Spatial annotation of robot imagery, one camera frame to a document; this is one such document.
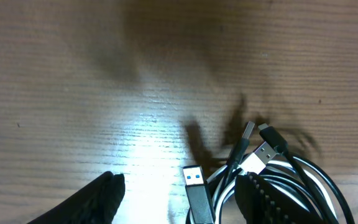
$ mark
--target black connector housing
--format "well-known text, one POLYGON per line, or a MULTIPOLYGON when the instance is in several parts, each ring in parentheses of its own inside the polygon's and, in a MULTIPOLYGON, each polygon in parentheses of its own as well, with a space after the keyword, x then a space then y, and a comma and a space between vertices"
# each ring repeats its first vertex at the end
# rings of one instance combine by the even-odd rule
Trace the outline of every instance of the black connector housing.
POLYGON ((186 185, 186 193, 195 223, 214 223, 215 212, 207 183, 186 185))
POLYGON ((272 127, 266 127, 259 132, 260 137, 262 137, 269 146, 271 146, 274 151, 277 153, 284 155, 288 154, 288 143, 287 141, 281 136, 278 131, 272 127))

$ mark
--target wooden table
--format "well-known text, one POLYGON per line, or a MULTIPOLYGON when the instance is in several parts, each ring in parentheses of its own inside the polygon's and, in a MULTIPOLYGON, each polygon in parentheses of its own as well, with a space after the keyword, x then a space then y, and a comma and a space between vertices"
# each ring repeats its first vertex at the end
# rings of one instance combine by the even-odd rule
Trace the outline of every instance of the wooden table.
POLYGON ((358 1, 0 0, 0 223, 106 170, 113 223, 184 223, 181 168, 210 173, 248 120, 303 142, 358 223, 358 1))

